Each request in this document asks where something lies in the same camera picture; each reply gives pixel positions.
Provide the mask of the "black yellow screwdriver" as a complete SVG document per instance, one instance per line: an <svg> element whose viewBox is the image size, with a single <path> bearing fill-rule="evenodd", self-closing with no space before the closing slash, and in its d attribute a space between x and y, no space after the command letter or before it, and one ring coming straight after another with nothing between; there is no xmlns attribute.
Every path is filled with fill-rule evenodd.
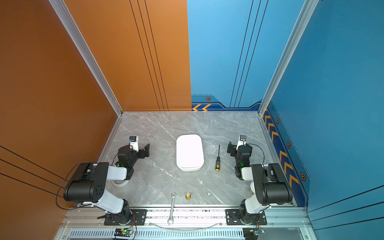
<svg viewBox="0 0 384 240"><path fill-rule="evenodd" d="M219 170L220 170L220 165L221 165L220 147L221 147L221 146L219 145L219 148L218 148L218 156L217 156L216 164L215 164L215 170L216 170L216 171L219 171Z"/></svg>

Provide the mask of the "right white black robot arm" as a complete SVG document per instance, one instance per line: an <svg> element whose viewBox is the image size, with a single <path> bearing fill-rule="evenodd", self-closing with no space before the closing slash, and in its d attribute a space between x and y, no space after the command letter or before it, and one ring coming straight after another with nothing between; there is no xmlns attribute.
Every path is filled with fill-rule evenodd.
<svg viewBox="0 0 384 240"><path fill-rule="evenodd" d="M251 164L252 146L228 144L227 153L235 158L235 175L241 181L250 181L254 194L242 200L238 218L246 225L265 225L264 211L271 205L291 203L293 193L279 164Z"/></svg>

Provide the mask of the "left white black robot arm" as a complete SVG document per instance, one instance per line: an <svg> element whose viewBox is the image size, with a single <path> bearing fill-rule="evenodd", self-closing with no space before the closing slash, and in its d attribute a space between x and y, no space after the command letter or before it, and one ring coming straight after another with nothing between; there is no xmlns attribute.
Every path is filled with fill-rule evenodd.
<svg viewBox="0 0 384 240"><path fill-rule="evenodd" d="M80 163L64 189L65 201L102 210L105 214L98 218L104 219L106 226L134 225L136 218L129 202L106 190L106 183L129 181L133 176L136 162L149 156L150 144L138 151L127 145L118 150L119 160L115 165L110 165L108 162Z"/></svg>

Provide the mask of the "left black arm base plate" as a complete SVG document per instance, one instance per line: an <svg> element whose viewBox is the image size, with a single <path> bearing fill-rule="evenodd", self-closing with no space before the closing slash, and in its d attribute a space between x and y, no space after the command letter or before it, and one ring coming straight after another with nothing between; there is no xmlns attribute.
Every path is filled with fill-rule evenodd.
<svg viewBox="0 0 384 240"><path fill-rule="evenodd" d="M147 217L146 209L133 209L131 210L131 218L125 219L123 217L109 216L105 218L105 226L143 226Z"/></svg>

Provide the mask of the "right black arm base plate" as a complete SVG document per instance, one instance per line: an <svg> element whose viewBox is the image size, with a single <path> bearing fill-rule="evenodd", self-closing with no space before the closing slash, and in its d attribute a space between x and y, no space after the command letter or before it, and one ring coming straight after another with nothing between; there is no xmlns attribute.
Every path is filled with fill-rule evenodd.
<svg viewBox="0 0 384 240"><path fill-rule="evenodd" d="M226 209L226 221L227 225L235 226L235 225L252 225L252 226L266 226L267 218L264 212L259 214L248 214L245 213L241 215L239 209Z"/></svg>

